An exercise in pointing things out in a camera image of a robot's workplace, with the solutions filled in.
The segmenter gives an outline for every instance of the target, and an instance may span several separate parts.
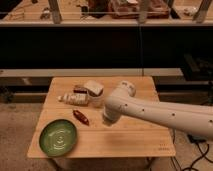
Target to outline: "tabletop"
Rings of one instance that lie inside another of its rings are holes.
[[[102,122],[103,106],[94,108],[73,106],[59,102],[57,97],[71,92],[75,85],[94,80],[104,85],[105,98],[122,81],[136,86],[135,97],[158,101],[158,95],[151,77],[55,77],[49,88],[43,110],[38,120],[29,150],[29,158],[47,158],[39,147],[39,136],[43,128],[56,119],[67,119],[75,124],[78,140],[74,149],[65,158],[105,157],[165,157],[174,156],[175,149],[168,128],[147,121],[122,116],[108,127]],[[90,125],[83,125],[72,114],[78,109],[89,119]]]

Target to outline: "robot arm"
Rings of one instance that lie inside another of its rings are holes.
[[[147,101],[134,95],[134,85],[122,81],[105,101],[104,123],[111,125],[126,115],[213,140],[213,107]]]

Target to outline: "chili pepper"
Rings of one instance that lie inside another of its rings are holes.
[[[78,119],[81,123],[89,126],[89,120],[87,117],[81,113],[79,110],[73,110],[73,115],[76,119]]]

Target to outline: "concrete floor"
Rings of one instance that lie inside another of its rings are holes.
[[[43,159],[27,158],[42,103],[0,103],[0,171],[52,171],[54,168]],[[176,131],[175,147],[177,159],[182,168],[200,156],[195,145],[190,144],[186,134]],[[209,158],[213,159],[213,147],[210,146]],[[119,159],[58,159],[64,168],[72,171],[141,171],[145,170],[144,158]],[[200,171],[212,171],[213,164],[199,161],[195,167]],[[157,159],[152,171],[173,171],[170,158]]]

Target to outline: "green plate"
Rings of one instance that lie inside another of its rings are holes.
[[[49,123],[39,138],[40,148],[47,156],[56,157],[69,152],[77,140],[75,125],[65,119]]]

